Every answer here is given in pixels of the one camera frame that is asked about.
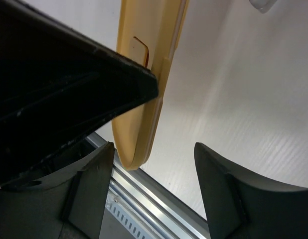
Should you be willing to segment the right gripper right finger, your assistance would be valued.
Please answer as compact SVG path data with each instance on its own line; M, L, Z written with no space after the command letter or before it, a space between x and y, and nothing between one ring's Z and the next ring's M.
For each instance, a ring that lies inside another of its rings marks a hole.
M238 165L203 143L194 160L213 239L308 239L308 188Z

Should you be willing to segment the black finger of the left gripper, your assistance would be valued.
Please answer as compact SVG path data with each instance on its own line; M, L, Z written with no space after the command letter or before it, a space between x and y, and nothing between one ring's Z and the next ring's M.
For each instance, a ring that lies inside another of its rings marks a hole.
M0 0L0 187L144 103L147 73L21 0Z

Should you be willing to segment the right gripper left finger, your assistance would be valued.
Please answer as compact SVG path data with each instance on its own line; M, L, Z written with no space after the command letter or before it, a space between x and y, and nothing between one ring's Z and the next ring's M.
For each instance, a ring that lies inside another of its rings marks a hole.
M0 239L97 239L115 149L81 143L0 188Z

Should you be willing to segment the tan lunch box lid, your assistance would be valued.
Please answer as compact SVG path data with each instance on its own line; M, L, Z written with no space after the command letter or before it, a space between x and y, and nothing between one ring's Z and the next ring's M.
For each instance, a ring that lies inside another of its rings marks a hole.
M123 0L116 51L147 73L143 90L153 90L144 103L112 120L112 132L122 166L136 170L148 160L164 93L183 22L186 0Z

